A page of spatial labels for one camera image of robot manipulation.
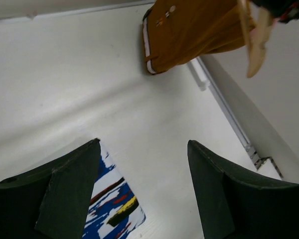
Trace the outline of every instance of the white table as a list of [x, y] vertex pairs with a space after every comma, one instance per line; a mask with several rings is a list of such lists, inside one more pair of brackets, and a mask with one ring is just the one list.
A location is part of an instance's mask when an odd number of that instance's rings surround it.
[[148, 8], [0, 24], [0, 180], [99, 137], [147, 215], [130, 238], [198, 239], [188, 140], [254, 167], [187, 65], [144, 73]]

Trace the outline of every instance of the folded cloth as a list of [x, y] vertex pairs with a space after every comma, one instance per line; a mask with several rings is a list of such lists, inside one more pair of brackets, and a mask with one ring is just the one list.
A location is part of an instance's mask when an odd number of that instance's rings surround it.
[[157, 0], [143, 18], [142, 33], [151, 74], [245, 45], [237, 0]]
[[82, 238], [125, 239], [145, 219], [137, 198], [101, 144], [98, 179]]

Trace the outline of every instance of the brown fabric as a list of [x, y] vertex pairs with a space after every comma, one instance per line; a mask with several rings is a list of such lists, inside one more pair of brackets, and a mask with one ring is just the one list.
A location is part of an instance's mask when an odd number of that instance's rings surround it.
[[[151, 59], [156, 73], [199, 55], [245, 45], [237, 0], [157, 0], [145, 18], [150, 48], [145, 63], [148, 69], [147, 61]], [[251, 29], [255, 27], [252, 17], [250, 25]]]

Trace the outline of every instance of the metal button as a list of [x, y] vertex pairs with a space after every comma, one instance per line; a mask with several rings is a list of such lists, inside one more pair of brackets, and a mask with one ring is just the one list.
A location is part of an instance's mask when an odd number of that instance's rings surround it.
[[170, 9], [169, 9], [169, 12], [173, 12], [173, 11], [175, 11], [175, 9], [176, 9], [176, 6], [175, 6], [175, 5], [174, 5], [174, 6], [171, 6]]

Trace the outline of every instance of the multicolored cloth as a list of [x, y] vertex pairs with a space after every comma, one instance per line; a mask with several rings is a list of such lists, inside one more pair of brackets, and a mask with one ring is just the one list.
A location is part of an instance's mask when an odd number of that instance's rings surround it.
[[101, 145], [98, 179], [82, 238], [126, 239], [145, 219], [137, 198]]

